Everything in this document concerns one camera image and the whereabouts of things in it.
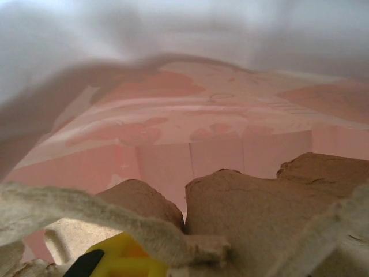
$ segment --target white cloth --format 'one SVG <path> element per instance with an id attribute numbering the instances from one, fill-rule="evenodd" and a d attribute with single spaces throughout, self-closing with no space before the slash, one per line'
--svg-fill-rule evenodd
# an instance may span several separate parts
<path id="1" fill-rule="evenodd" d="M 205 58 L 368 80 L 368 15 L 366 0 L 0 0 L 0 178 L 113 65 Z"/>

